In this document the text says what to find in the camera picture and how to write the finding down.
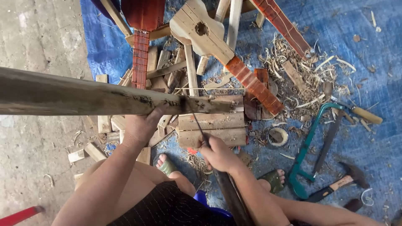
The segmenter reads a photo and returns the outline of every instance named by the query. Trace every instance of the hammer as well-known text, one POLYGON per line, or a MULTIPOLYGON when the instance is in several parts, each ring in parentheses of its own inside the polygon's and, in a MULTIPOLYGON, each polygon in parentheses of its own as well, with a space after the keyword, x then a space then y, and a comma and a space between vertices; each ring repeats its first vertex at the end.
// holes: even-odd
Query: hammer
POLYGON ((323 198, 327 197, 330 195, 332 192, 338 190, 340 187, 350 183, 350 182, 356 182, 360 187, 367 189, 370 187, 370 185, 366 182, 366 179, 364 178, 364 173, 361 171, 359 168, 357 168, 354 165, 346 164, 344 162, 339 162, 341 165, 344 166, 346 169, 346 176, 342 177, 339 181, 311 194, 308 199, 304 200, 307 202, 319 202, 323 198))

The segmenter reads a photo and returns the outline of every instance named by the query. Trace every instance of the concrete floor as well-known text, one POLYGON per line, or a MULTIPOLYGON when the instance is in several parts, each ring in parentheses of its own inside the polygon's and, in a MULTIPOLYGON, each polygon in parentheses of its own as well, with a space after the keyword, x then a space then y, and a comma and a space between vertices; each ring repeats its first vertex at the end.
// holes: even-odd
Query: concrete floor
MULTIPOLYGON (((14 0, 0 6, 0 66, 84 78, 92 75, 79 0, 14 0)), ((74 190, 74 175, 94 163, 86 158, 70 166, 74 134, 81 117, 0 116, 0 218, 41 205, 45 213, 18 225, 51 225, 74 190), (49 174, 54 187, 49 184, 49 174)), ((80 134, 88 142, 93 131, 80 134)))

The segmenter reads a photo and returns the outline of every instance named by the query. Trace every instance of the tape roll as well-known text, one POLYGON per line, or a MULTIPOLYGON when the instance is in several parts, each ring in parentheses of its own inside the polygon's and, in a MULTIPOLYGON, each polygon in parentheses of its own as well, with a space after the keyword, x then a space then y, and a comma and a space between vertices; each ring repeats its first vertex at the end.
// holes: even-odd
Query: tape roll
POLYGON ((289 141, 289 132, 282 127, 274 126, 268 130, 268 142, 275 147, 283 147, 289 141))

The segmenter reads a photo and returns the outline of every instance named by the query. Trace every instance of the hammer head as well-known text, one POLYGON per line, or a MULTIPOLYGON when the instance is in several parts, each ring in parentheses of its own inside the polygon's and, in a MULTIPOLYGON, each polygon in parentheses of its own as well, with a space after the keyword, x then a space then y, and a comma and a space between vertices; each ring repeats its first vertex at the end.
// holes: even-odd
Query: hammer head
POLYGON ((363 171, 361 171, 359 168, 357 168, 354 165, 347 164, 344 162, 339 162, 343 167, 345 168, 347 175, 351 176, 353 178, 353 181, 356 182, 360 187, 367 189, 370 187, 370 185, 366 182, 366 178, 364 177, 363 171))

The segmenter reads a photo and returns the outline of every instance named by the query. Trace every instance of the blue stool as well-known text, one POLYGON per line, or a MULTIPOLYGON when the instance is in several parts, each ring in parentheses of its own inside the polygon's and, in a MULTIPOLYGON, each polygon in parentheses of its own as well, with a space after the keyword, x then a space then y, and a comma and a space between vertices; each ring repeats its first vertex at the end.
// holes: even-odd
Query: blue stool
POLYGON ((200 203, 202 203, 204 206, 206 206, 208 209, 212 210, 213 212, 221 214, 225 218, 232 217, 232 215, 224 209, 220 209, 220 208, 216 208, 216 207, 209 207, 207 204, 207 197, 205 196, 205 191, 203 191, 203 190, 198 190, 195 193, 194 199, 199 201, 200 203))

